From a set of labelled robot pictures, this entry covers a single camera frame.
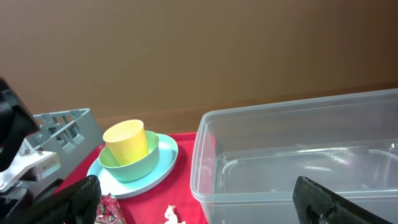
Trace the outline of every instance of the plate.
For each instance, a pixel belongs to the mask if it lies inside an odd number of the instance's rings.
[[[100,165],[98,159],[94,161],[87,175],[98,177],[102,195],[111,193],[118,199],[133,197],[150,190],[168,176],[177,159],[178,146],[171,137],[164,134],[157,135],[159,136],[159,163],[152,172],[141,179],[130,182],[117,181]]]

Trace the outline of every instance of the red tablecloth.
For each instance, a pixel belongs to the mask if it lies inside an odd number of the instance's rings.
[[[196,133],[171,134],[178,144],[175,166],[158,186],[149,191],[127,199],[119,200],[123,216],[128,224],[164,223],[167,205],[176,205],[177,216],[187,224],[206,224],[201,206],[190,190],[190,173],[193,143]],[[97,147],[59,186],[64,189],[86,177],[90,165],[100,154],[104,145]]]

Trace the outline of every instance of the clear plastic container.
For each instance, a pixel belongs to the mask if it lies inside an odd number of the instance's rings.
[[[398,89],[203,116],[190,186],[209,224],[299,223],[300,175],[398,223]]]

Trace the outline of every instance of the white figurine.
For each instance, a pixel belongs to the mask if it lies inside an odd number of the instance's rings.
[[[174,214],[175,205],[169,205],[164,213],[164,217],[168,220],[164,224],[185,224],[185,222],[178,222],[177,216]]]

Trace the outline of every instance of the green bowl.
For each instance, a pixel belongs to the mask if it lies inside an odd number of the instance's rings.
[[[159,137],[152,131],[145,131],[149,154],[139,161],[125,166],[119,165],[106,146],[98,157],[98,162],[118,181],[133,181],[149,174],[159,162]]]

